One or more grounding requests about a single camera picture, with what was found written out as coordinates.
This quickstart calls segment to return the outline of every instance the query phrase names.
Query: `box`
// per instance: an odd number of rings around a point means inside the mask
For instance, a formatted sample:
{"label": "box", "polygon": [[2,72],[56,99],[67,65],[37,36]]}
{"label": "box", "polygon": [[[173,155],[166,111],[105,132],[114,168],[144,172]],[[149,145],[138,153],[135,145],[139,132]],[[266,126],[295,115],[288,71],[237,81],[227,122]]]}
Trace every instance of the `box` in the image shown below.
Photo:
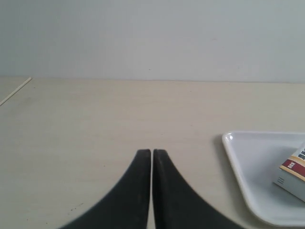
{"label": "box", "polygon": [[305,143],[281,164],[274,183],[305,202]]}

